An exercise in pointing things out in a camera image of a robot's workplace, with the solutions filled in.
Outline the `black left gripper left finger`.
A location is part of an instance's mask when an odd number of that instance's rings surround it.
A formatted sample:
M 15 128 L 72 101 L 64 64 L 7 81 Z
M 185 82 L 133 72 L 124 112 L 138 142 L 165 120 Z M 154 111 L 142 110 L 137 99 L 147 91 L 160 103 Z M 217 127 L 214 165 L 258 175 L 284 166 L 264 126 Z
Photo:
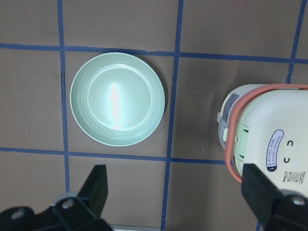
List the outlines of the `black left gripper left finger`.
M 2 231 L 111 231 L 101 218 L 108 196 L 106 165 L 95 165 L 77 195 L 65 196 L 43 212 L 28 206 L 0 213 Z

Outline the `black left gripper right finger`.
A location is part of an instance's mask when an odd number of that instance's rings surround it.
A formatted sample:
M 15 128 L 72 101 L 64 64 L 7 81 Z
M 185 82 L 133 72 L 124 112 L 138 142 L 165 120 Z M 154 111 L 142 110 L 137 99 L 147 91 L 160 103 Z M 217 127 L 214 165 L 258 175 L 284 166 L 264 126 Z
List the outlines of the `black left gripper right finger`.
M 308 229 L 308 198 L 277 188 L 254 164 L 244 164 L 241 193 L 265 231 Z

